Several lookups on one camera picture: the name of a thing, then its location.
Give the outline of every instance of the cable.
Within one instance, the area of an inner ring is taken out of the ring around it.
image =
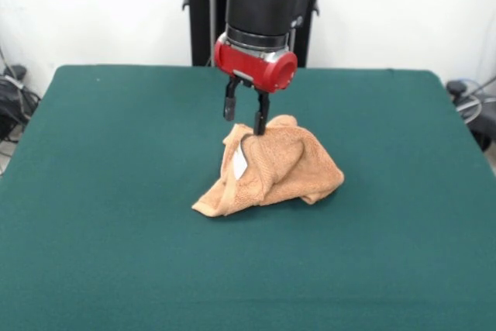
[[[485,100],[481,101],[479,98],[471,95],[469,96],[469,98],[472,99],[471,102],[468,102],[466,104],[463,104],[463,105],[460,105],[458,107],[456,107],[456,110],[462,114],[463,116],[463,112],[468,110],[468,109],[472,109],[473,107],[477,107],[476,111],[474,114],[472,114],[471,116],[469,116],[468,118],[463,118],[464,121],[465,121],[465,124],[470,124],[472,123],[475,119],[477,119],[479,117],[479,115],[482,113],[482,108],[485,104],[488,104],[488,103],[491,103],[491,102],[496,102],[496,98],[486,98]]]
[[[463,112],[465,110],[471,109],[474,106],[478,106],[480,104],[483,105],[483,104],[489,104],[489,103],[492,103],[492,102],[496,102],[496,98],[486,98],[482,102],[481,102],[481,100],[478,100],[478,99],[477,100],[474,99],[474,101],[475,102],[468,102],[467,104],[460,105],[460,106],[456,107],[456,110],[458,112]]]
[[[479,83],[478,81],[475,81],[474,79],[469,79],[469,78],[459,78],[457,79],[458,81],[461,81],[463,83],[471,83],[471,84],[475,84],[477,86],[477,88],[479,88],[481,86],[481,83]]]
[[[487,82],[485,82],[483,85],[481,85],[480,87],[478,88],[475,88],[473,89],[472,91],[470,92],[467,92],[466,96],[471,96],[471,95],[475,95],[476,93],[480,92],[480,91],[483,91],[484,88],[488,87],[489,85],[493,84],[496,82],[496,76],[492,77],[491,79],[489,79]]]
[[[12,67],[9,65],[9,63],[5,59],[5,55],[3,54],[2,46],[0,46],[0,59],[2,59],[3,64],[5,65],[5,67],[7,67],[9,69],[10,74],[12,74],[14,79],[17,80],[16,72],[14,71],[14,69],[12,69]]]

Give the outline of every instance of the black stand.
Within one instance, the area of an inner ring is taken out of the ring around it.
[[[319,14],[317,0],[310,0],[305,22],[296,31],[294,53],[298,67],[306,67],[313,12]],[[226,29],[226,0],[215,0],[214,16],[210,13],[212,0],[184,0],[183,8],[189,5],[191,27],[191,55],[193,66],[207,66],[212,62],[212,35],[217,39]]]

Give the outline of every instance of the orange towel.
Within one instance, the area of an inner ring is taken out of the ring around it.
[[[236,124],[223,143],[220,179],[193,205],[208,217],[293,198],[313,205],[344,182],[326,149],[292,116],[274,118],[263,136]]]

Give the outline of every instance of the black cable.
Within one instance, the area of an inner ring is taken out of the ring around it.
[[[7,64],[7,60],[5,59],[5,55],[3,54],[2,46],[0,46],[0,59],[2,59],[2,62],[5,65],[5,67],[9,69],[10,74],[12,74],[12,77],[14,79],[17,79],[16,72],[14,71],[14,69],[12,69],[12,67],[9,64]]]
[[[491,84],[495,83],[496,82],[496,76],[492,77],[491,79],[489,79],[487,82],[485,82],[483,85],[481,85],[480,87],[477,87],[477,88],[474,88],[472,91],[466,93],[465,95],[468,97],[468,96],[471,96],[471,95],[475,95],[476,93],[482,91],[484,88],[490,86]]]

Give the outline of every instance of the white wall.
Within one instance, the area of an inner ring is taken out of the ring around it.
[[[190,63],[182,0],[0,0],[0,42],[44,92],[61,64]],[[319,0],[311,67],[496,73],[496,0]]]

